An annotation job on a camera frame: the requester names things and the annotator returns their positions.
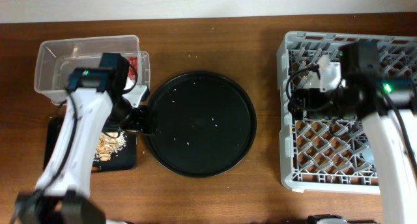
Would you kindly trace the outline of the red snack wrapper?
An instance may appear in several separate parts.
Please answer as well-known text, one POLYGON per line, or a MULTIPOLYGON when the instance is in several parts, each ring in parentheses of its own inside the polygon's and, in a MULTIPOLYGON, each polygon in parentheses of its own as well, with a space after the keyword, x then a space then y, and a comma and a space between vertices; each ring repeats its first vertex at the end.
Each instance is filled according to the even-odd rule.
POLYGON ((139 73, 138 73, 138 59, 137 57, 129 57, 128 61, 131 65, 130 69, 129 69, 129 73, 128 73, 128 77, 132 80, 135 81, 136 78, 139 78, 139 73))

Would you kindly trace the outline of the grey round plate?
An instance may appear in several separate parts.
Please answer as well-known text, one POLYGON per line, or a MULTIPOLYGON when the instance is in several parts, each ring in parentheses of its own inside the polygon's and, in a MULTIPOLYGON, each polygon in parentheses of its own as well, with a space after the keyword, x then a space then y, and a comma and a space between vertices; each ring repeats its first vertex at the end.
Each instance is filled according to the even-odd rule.
POLYGON ((320 79, 318 69, 305 70, 299 86, 303 89, 319 89, 320 79))

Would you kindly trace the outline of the light blue cup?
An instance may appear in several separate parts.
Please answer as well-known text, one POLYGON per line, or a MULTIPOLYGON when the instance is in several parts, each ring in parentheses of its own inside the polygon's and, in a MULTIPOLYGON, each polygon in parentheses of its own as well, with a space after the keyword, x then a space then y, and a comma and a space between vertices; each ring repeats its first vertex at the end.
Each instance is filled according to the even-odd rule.
POLYGON ((363 159, 369 163, 370 165, 375 165, 375 159, 373 157, 372 149, 370 146, 366 147, 362 152, 361 155, 363 159))

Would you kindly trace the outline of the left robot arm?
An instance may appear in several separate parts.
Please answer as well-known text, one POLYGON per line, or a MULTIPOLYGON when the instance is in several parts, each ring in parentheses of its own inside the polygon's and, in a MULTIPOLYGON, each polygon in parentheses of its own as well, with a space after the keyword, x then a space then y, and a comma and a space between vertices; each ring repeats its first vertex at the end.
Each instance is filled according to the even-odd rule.
POLYGON ((152 115, 125 98, 133 69, 119 53, 96 68, 75 68, 65 88, 66 113, 50 160, 32 194, 20 193, 11 223, 109 223, 90 200, 91 169, 103 130, 151 135, 152 115))

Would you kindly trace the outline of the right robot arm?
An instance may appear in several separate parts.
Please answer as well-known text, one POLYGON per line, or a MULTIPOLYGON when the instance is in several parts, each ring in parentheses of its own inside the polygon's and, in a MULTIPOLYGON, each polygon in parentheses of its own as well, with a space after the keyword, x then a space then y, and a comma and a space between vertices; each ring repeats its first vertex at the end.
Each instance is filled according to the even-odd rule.
POLYGON ((322 94, 314 106, 298 104, 290 92, 297 72, 285 81, 289 108, 338 119, 356 115, 369 141, 378 175, 386 223, 416 222, 416 89, 410 79, 377 74, 377 45, 355 42, 341 47, 340 66, 319 63, 305 68, 317 74, 322 94))

